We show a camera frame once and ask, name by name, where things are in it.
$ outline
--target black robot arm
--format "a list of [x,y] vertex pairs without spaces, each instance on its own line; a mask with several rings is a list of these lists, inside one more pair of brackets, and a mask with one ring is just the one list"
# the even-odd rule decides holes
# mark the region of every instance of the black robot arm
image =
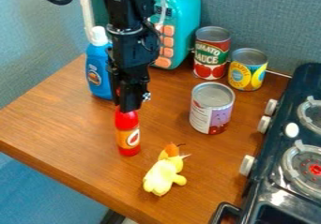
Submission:
[[148,18],[154,14],[154,0],[104,0],[113,48],[108,50],[108,71],[114,102],[120,111],[140,109],[150,99],[147,68],[160,51],[160,37]]

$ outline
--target plush duck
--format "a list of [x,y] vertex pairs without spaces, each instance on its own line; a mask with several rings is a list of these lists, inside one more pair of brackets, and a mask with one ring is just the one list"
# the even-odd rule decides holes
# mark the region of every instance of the plush duck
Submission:
[[184,186],[187,180],[178,173],[183,170],[183,159],[188,156],[179,155],[179,145],[173,143],[165,146],[160,152],[159,161],[148,171],[143,179],[144,190],[157,196],[165,195],[172,183]]

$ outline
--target toy stove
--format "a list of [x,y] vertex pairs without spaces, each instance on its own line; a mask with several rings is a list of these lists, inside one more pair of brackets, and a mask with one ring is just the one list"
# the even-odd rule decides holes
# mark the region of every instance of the toy stove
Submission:
[[283,97],[270,100],[258,130],[261,153],[245,156],[241,208],[223,202],[210,223],[321,223],[321,64],[297,68]]

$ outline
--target tomato sauce can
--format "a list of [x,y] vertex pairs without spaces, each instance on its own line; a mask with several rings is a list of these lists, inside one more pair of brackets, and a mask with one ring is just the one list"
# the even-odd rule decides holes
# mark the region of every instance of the tomato sauce can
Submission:
[[231,35],[219,26],[206,26],[196,31],[193,72],[197,77],[216,80],[225,74]]
[[255,91],[262,86],[268,66],[268,57],[252,48],[232,52],[228,82],[238,90]]
[[236,96],[231,88],[216,82],[203,82],[191,91],[190,123],[205,134],[226,130]]

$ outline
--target wooden countertop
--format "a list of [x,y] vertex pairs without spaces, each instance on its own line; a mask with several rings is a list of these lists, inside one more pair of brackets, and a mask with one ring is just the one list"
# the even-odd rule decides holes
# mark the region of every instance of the wooden countertop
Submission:
[[[191,63],[150,74],[152,100],[139,111],[139,155],[118,154],[115,106],[90,95],[84,55],[1,110],[0,151],[139,223],[207,223],[220,202],[240,204],[246,178],[239,165],[257,152],[263,140],[257,124],[288,79],[267,74],[260,90],[235,90],[228,129],[211,136],[189,123],[191,89],[203,82],[192,76]],[[191,157],[181,174],[188,184],[159,198],[143,191],[142,179],[168,142],[187,144],[181,151]]]

